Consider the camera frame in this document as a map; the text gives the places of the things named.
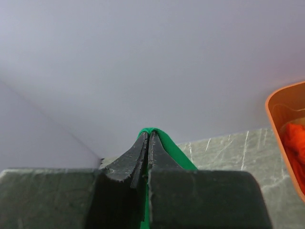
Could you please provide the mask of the green t shirt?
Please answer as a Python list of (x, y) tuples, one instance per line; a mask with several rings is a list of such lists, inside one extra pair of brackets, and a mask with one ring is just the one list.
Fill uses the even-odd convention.
[[(187, 170), (197, 170), (197, 167), (193, 162), (186, 156), (186, 154), (175, 144), (175, 142), (165, 133), (163, 130), (156, 127), (146, 127), (143, 128), (138, 137), (144, 132), (150, 135), (152, 132), (156, 132), (159, 136), (161, 144), (165, 151), (177, 162), (183, 169)], [(148, 185), (146, 185), (146, 196), (145, 196), (145, 211), (144, 220), (141, 221), (140, 229), (149, 229), (149, 200), (148, 200)]]

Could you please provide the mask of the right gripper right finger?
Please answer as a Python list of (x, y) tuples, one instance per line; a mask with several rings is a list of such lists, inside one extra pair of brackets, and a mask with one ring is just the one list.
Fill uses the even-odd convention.
[(148, 207), (152, 229), (270, 229), (265, 201), (248, 172), (189, 170), (150, 135)]

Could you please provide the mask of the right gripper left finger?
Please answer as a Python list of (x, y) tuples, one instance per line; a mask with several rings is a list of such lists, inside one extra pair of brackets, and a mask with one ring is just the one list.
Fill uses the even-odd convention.
[(139, 229), (144, 220), (148, 133), (98, 174), (87, 229)]

